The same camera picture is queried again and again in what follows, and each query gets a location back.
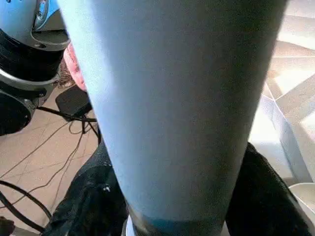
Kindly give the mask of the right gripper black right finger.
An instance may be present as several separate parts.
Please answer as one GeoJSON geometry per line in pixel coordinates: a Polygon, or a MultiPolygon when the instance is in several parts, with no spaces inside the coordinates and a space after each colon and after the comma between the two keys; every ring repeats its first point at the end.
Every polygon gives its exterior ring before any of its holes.
{"type": "Polygon", "coordinates": [[[313,236],[315,227],[267,159],[247,144],[225,218],[232,236],[313,236]]]}

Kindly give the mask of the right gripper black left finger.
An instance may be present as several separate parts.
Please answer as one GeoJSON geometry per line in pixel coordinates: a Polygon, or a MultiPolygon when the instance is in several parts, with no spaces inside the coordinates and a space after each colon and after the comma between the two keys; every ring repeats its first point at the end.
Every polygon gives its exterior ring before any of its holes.
{"type": "Polygon", "coordinates": [[[45,236],[120,236],[128,211],[106,146],[101,142],[78,170],[45,236]]]}

